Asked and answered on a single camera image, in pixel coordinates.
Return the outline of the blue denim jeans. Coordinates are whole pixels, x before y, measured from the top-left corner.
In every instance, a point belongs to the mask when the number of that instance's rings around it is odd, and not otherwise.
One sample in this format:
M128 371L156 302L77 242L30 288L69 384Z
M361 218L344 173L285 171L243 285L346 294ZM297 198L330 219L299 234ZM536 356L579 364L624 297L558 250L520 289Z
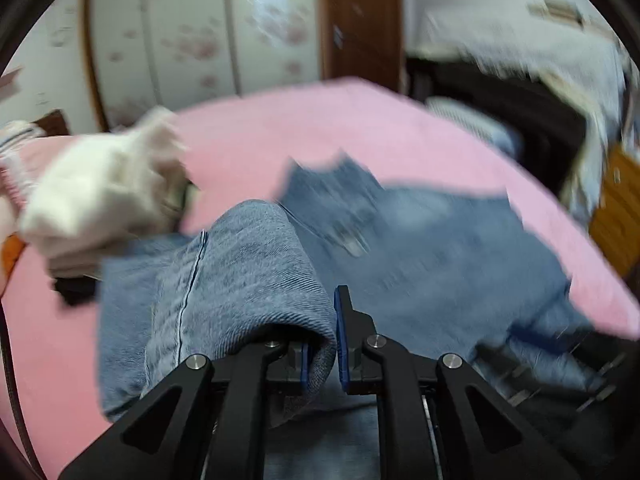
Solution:
M319 339L304 396L273 411L269 479L378 478L373 396L346 396L334 363L334 290L409 351L470 358L507 348L541 382L587 390L567 356L511 338L587 326L554 253L524 229L506 196L380 185L351 159L293 166L275 202L248 200L192 236L133 242L102 263L98 383L118 419L193 353L219 359L270 324Z

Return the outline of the stack of folded clothes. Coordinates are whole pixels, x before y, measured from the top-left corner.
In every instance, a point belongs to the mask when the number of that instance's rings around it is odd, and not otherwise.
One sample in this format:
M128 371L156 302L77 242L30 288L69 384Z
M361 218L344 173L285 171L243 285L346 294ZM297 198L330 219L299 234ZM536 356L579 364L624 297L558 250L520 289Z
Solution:
M189 179L174 115L149 110L118 133L48 139L46 164L17 217L17 232L47 266L70 307L91 300L103 259L139 238L175 233Z

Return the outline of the pink bed blanket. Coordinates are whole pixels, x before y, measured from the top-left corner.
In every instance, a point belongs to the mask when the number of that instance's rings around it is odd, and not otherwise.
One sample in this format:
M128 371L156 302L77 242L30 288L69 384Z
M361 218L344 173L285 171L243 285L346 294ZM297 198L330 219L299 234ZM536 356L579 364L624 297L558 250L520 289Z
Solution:
M193 107L175 124L201 191L184 222L189 232L243 200L279 195L290 162L318 168L348 155L384 184L506 194L558 256L573 304L599 330L639 335L636 298L556 198L512 159L403 96L342 79ZM96 307L64 308L32 248L2 304L26 426L42 469L56 478L107 426L96 392Z

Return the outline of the dark piano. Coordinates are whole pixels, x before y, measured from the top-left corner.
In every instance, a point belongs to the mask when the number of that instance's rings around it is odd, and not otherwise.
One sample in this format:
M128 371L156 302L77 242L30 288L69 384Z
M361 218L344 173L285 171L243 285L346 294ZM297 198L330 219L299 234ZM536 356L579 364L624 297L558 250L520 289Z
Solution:
M500 78L462 61L406 58L408 96L449 98L514 129L522 139L518 162L555 196L586 140L587 119L529 76Z

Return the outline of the white lace cover cloth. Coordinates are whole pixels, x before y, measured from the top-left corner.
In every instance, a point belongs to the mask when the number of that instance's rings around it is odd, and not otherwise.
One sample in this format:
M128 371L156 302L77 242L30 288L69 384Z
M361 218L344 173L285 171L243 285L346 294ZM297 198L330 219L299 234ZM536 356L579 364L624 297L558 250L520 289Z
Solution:
M432 60L470 61L487 75L531 76L586 118L586 138L560 200L581 224L600 202L608 149L623 125L629 58L611 32L538 18L527 11L447 8L426 11L416 42Z

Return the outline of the floral sliding wardrobe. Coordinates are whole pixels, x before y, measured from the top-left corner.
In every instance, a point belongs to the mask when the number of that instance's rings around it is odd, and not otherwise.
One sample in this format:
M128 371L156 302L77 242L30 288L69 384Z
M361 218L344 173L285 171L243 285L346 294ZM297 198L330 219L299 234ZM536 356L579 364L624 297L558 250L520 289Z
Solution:
M106 131L321 77L318 0L84 0L84 46Z

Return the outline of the brown wooden door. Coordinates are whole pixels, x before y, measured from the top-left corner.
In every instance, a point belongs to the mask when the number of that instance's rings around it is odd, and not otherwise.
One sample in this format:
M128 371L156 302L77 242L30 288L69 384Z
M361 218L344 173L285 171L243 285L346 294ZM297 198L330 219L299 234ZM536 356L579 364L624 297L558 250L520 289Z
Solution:
M400 88L402 0L318 0L322 77L357 77Z

